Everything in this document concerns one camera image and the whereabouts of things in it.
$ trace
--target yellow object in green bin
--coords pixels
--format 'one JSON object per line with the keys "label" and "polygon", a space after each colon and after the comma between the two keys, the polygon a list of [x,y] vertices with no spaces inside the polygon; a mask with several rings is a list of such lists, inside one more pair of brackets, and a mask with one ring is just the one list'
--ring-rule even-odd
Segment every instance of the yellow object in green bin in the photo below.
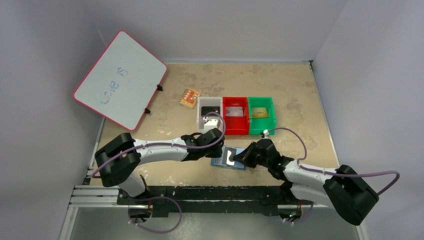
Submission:
{"label": "yellow object in green bin", "polygon": [[268,112],[266,107],[252,107],[251,114],[253,119],[268,117]]}

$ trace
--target white wall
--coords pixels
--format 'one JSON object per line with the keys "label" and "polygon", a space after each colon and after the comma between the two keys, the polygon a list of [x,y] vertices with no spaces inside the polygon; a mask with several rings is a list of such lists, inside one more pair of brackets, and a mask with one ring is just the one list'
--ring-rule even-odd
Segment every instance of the white wall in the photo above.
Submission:
{"label": "white wall", "polygon": [[401,174],[366,219],[371,239],[424,236],[423,13],[422,0],[350,0],[313,64],[340,162]]}
{"label": "white wall", "polygon": [[0,0],[0,239],[58,239],[101,118],[72,93],[104,45],[80,0]]}
{"label": "white wall", "polygon": [[164,61],[308,61],[347,0],[86,0],[104,40],[126,30]]}

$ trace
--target whiteboard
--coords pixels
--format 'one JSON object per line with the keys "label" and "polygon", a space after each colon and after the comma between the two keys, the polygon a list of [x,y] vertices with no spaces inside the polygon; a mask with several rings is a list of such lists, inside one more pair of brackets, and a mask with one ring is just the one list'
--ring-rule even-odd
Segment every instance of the whiteboard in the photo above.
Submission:
{"label": "whiteboard", "polygon": [[73,93],[76,101],[134,130],[167,66],[120,31]]}

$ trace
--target robotic arm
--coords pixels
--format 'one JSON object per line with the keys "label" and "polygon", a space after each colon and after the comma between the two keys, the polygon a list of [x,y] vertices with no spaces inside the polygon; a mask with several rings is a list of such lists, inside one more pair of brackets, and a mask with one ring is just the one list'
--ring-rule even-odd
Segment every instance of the robotic arm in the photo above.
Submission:
{"label": "robotic arm", "polygon": [[[126,152],[99,170],[103,186],[119,186],[131,197],[148,197],[146,195],[148,185],[142,176],[134,172],[134,169],[141,164],[165,160],[184,162],[202,157],[221,157],[224,136],[218,127],[219,121],[210,117],[205,123],[205,133],[183,135],[166,141],[133,139],[129,133],[122,133],[95,154],[97,165],[102,166],[113,156]],[[222,138],[219,142],[211,145],[220,137]],[[127,151],[140,145],[148,147]],[[233,159],[250,168],[255,168],[257,165],[264,166],[274,178],[283,180],[279,193],[282,198],[309,200],[334,208],[343,219],[353,225],[359,225],[379,200],[376,192],[360,177],[325,174],[330,172],[356,175],[357,173],[349,166],[342,165],[335,169],[302,164],[317,172],[304,170],[293,158],[280,155],[272,140],[266,137],[252,142]]]}

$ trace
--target table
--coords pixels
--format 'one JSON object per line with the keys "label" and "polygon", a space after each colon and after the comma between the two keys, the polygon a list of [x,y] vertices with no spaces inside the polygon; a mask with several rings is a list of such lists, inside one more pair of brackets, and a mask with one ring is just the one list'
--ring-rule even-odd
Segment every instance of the table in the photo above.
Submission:
{"label": "table", "polygon": [[[168,140],[196,132],[195,108],[178,103],[183,92],[192,88],[202,97],[272,97],[277,127],[297,132],[306,143],[307,164],[325,168],[338,166],[326,118],[308,64],[168,64],[161,85],[139,127],[131,132],[142,140]],[[103,126],[101,148],[126,129],[110,120]],[[280,154],[299,158],[304,155],[299,140],[288,131],[270,136]],[[225,145],[246,148],[259,136],[225,136]],[[246,171],[211,166],[209,158],[197,161],[162,161],[137,167],[148,185],[160,186],[274,186],[274,179],[259,166]],[[101,185],[92,179],[91,185]]]}

